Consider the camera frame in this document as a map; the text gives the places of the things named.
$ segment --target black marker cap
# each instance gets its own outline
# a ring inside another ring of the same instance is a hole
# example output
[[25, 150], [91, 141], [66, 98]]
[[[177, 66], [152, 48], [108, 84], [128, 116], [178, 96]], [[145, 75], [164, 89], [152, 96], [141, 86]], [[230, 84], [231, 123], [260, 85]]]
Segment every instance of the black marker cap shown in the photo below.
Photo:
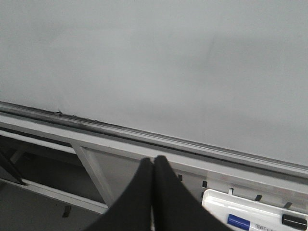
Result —
[[307, 229], [307, 220], [303, 218], [293, 217], [287, 214], [283, 214], [282, 216], [282, 224], [290, 226], [292, 228], [303, 230]]

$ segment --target blue marker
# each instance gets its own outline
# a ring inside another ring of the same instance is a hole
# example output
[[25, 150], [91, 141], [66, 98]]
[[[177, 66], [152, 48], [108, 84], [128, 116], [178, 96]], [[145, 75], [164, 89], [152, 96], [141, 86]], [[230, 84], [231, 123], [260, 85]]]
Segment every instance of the blue marker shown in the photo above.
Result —
[[252, 223], [248, 220], [245, 220], [243, 218], [237, 217], [232, 214], [229, 214], [228, 216], [228, 224], [246, 231], [275, 231], [265, 226]]

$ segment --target whiteboard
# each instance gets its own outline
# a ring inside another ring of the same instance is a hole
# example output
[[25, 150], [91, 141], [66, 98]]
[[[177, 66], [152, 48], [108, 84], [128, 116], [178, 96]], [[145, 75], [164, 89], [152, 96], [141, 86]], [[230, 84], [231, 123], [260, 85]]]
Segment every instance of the whiteboard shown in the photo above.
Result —
[[308, 166], [307, 1], [0, 0], [0, 101]]

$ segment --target marker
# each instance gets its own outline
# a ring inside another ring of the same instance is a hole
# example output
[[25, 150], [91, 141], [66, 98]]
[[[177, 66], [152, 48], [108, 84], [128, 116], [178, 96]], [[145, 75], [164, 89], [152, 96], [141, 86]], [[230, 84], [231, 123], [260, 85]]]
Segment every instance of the marker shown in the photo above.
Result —
[[252, 223], [249, 220], [245, 220], [232, 214], [229, 214], [228, 216], [228, 224], [246, 231], [275, 231], [263, 225]]

